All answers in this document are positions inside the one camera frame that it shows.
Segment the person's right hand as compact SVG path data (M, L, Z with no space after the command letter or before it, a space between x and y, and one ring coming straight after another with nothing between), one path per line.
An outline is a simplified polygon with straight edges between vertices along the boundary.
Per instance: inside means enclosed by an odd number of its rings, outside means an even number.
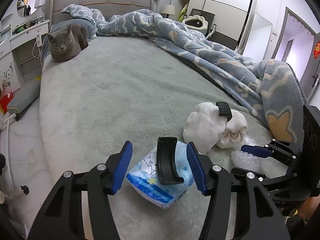
M298 215L301 218L309 220L320 202L320 196L308 198L298 209Z

